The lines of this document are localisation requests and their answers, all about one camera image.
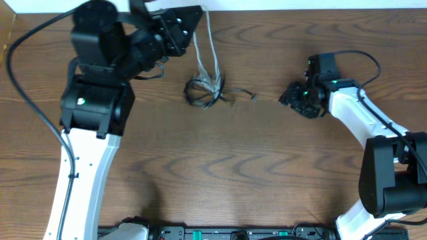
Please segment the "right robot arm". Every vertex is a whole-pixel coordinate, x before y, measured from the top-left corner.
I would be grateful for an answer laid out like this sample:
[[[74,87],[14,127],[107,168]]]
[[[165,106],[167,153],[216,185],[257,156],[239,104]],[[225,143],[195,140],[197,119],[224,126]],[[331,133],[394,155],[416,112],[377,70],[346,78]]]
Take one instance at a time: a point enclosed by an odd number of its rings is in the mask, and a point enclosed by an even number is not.
[[[393,223],[405,221],[426,208],[426,133],[411,132],[395,123],[366,95],[364,84],[343,78],[336,52],[312,55],[304,73],[306,82],[293,82],[280,96],[307,119],[326,114],[340,120],[364,149],[358,182],[359,200],[318,233],[320,239],[396,239]]]

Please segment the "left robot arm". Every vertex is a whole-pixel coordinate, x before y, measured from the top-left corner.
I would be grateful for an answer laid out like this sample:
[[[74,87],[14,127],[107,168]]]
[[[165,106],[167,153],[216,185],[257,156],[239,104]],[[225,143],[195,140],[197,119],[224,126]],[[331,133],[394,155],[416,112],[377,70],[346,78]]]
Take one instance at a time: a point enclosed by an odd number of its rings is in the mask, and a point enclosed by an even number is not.
[[[120,13],[109,1],[88,1],[73,13],[77,56],[61,98],[65,145],[46,239],[98,237],[105,182],[135,100],[130,82],[182,56],[203,15],[199,5],[129,6]]]

